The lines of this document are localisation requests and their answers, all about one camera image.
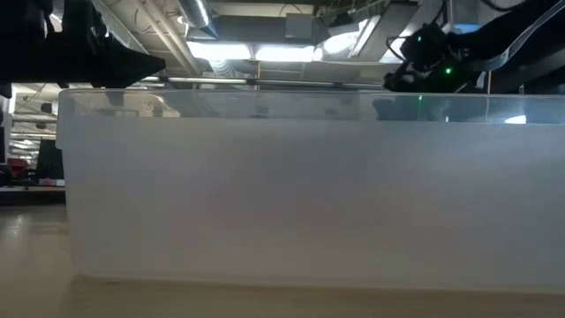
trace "ceiling light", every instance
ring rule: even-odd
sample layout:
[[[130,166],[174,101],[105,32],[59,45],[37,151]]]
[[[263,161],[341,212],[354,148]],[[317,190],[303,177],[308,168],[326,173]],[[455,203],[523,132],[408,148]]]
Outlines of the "ceiling light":
[[[264,45],[259,48],[255,58],[265,62],[312,62],[314,46],[290,47],[284,45]]]
[[[321,61],[324,58],[324,51],[320,48],[317,48],[314,51],[314,55],[312,56],[313,61]]]
[[[56,16],[56,15],[53,14],[53,13],[51,13],[49,16],[50,16],[52,19],[54,19],[55,21],[59,22],[59,23],[62,23],[62,22],[63,22],[58,16]]]
[[[56,137],[54,133],[37,133],[37,132],[12,132],[12,137]]]
[[[206,60],[250,59],[251,51],[242,43],[187,42],[192,54]]]
[[[12,144],[15,148],[20,148],[20,149],[28,149],[29,147],[26,145],[20,145],[18,143],[13,143]]]
[[[359,22],[359,36],[357,38],[357,42],[350,52],[350,57],[356,57],[361,52],[361,49],[365,46],[365,44],[369,40],[369,37],[371,37],[374,28],[377,27],[379,20],[380,16],[374,16],[372,18]]]
[[[351,48],[359,36],[359,32],[349,32],[332,36],[324,42],[324,50],[329,54],[339,53]]]

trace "clear plastic bin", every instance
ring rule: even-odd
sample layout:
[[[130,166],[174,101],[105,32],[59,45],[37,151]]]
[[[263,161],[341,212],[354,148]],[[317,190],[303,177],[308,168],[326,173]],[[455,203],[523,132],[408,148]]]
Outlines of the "clear plastic bin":
[[[563,101],[66,90],[74,262],[89,276],[565,292]]]

